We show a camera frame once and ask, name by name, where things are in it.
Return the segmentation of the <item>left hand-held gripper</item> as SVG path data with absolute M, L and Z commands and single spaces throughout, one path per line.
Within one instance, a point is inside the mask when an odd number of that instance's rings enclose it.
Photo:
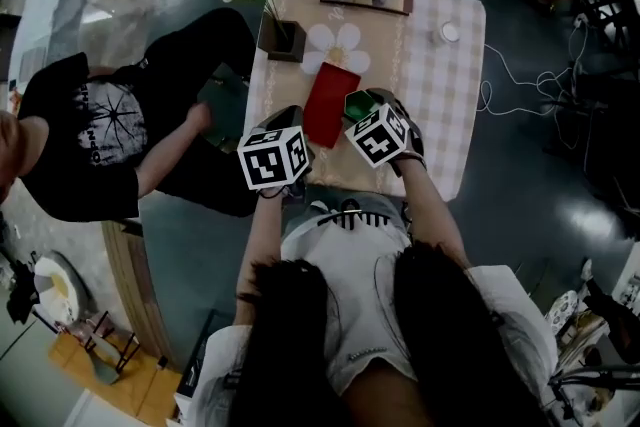
M 290 105 L 244 135 L 237 148 L 247 187 L 253 191 L 295 184 L 314 159 L 301 125 L 304 111 Z

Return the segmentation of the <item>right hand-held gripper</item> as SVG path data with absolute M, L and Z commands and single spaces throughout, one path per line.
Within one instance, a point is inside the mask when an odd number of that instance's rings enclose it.
M 414 160 L 426 167 L 422 134 L 400 100 L 389 90 L 369 88 L 373 100 L 346 100 L 345 135 L 372 167 L 390 164 L 397 176 L 398 163 Z

